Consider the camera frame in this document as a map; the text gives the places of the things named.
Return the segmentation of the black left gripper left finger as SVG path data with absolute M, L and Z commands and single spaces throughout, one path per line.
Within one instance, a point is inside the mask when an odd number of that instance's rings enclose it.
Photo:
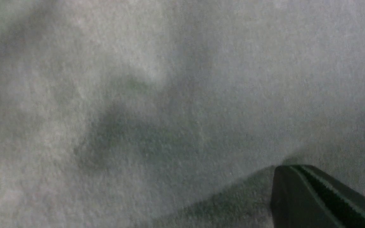
M 275 168 L 270 208 L 275 228 L 343 228 L 306 177 L 291 166 Z

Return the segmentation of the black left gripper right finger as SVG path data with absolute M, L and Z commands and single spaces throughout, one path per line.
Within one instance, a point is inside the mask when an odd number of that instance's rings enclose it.
M 311 165 L 292 165 L 340 228 L 365 228 L 365 196 Z

